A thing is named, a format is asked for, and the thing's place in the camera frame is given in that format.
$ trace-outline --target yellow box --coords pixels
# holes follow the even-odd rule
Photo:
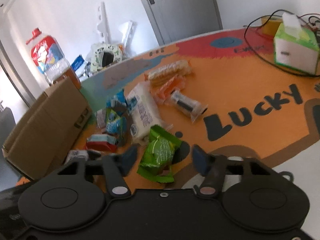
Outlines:
[[[262,24],[269,19],[269,16],[263,17],[261,19]],[[282,18],[273,16],[266,25],[262,27],[262,33],[266,35],[275,36],[280,24],[282,23]]]

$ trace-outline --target tissue box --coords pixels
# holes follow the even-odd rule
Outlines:
[[[279,65],[315,75],[319,60],[319,45],[315,34],[306,28],[297,39],[285,32],[281,23],[274,38],[275,62]]]

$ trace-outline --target red paint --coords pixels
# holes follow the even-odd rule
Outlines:
[[[211,34],[208,36],[195,38],[189,41],[178,42],[176,46],[179,50],[176,52],[179,55],[200,57],[200,58],[222,58],[222,57],[247,57],[253,55],[252,51],[246,49],[248,44],[244,40],[244,31],[234,30]],[[260,34],[260,30],[251,28],[247,32],[247,40],[252,47],[258,48],[261,54],[273,54],[273,37]],[[243,40],[240,46],[218,49],[211,46],[211,43],[220,38],[233,37]]]

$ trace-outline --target brown cardboard box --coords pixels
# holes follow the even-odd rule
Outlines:
[[[70,78],[49,87],[3,145],[4,158],[26,177],[40,179],[58,168],[92,111]]]

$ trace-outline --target bottle label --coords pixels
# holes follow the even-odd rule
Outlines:
[[[56,41],[50,36],[45,37],[33,47],[31,56],[41,73],[64,57]]]

